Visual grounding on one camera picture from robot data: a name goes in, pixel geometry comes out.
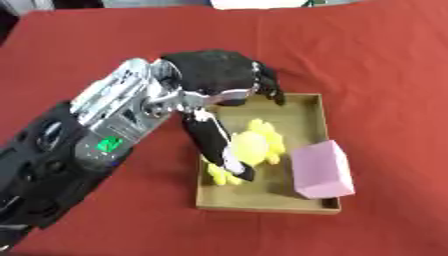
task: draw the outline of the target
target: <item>pink cube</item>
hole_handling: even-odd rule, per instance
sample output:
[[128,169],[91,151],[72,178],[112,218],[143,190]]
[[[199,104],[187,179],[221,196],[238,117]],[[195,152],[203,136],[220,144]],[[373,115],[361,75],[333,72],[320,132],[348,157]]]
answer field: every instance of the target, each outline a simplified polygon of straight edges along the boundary
[[307,198],[329,198],[355,193],[347,156],[333,141],[291,152],[294,189]]

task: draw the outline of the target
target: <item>cardboard box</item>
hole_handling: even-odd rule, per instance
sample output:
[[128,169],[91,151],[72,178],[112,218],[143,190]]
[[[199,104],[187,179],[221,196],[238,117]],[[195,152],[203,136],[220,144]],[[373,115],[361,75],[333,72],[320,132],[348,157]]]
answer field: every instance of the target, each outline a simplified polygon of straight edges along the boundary
[[244,106],[215,107],[214,111],[230,133],[242,132],[247,123],[261,118],[272,123],[284,136],[287,154],[278,165],[256,167],[254,182],[239,186],[216,186],[200,163],[196,206],[238,211],[275,211],[335,214],[341,210],[338,198],[305,199],[294,191],[291,149],[328,139],[319,94],[287,94],[287,104],[276,106],[262,96],[251,97]]

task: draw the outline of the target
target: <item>robotic arm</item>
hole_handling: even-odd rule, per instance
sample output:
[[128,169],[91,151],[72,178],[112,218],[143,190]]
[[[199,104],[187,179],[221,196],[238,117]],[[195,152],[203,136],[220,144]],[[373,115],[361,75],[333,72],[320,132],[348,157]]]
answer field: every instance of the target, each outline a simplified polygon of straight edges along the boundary
[[230,136],[205,107],[238,106],[254,93],[284,104],[275,73],[235,52],[125,61],[0,148],[0,252],[55,223],[174,112],[210,162],[253,180],[254,170],[232,155]]

